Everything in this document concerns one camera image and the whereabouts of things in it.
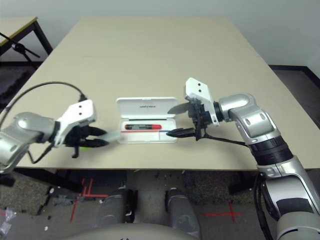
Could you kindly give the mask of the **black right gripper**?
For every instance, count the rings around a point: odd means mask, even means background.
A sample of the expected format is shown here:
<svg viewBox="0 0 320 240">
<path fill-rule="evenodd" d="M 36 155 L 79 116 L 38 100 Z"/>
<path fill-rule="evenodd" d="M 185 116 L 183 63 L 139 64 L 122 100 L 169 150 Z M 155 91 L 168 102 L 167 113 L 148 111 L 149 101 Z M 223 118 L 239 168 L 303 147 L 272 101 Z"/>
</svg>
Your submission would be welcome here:
<svg viewBox="0 0 320 240">
<path fill-rule="evenodd" d="M 194 128 L 177 128 L 166 133 L 167 136 L 173 138 L 189 138 L 195 137 L 200 140 L 206 134 L 208 125 L 213 123 L 211 115 L 205 111 L 204 105 L 199 100 L 192 100 L 172 107 L 168 114 L 183 114 L 188 111 L 188 117 L 192 119 Z"/>
</svg>

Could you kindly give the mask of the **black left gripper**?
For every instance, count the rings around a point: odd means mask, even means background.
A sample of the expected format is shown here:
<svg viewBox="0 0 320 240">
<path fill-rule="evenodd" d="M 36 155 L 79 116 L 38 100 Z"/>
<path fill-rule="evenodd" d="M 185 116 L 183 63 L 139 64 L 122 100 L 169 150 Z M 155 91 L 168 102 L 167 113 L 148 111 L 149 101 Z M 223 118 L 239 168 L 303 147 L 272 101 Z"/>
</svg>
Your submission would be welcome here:
<svg viewBox="0 0 320 240">
<path fill-rule="evenodd" d="M 108 141 L 103 139 L 86 139 L 89 136 L 102 136 L 107 132 L 98 127 L 87 127 L 87 126 L 75 126 L 71 129 L 71 131 L 66 136 L 66 147 L 73 148 L 74 153 L 71 156 L 72 158 L 79 157 L 80 147 L 87 148 L 100 148 L 109 145 Z"/>
</svg>

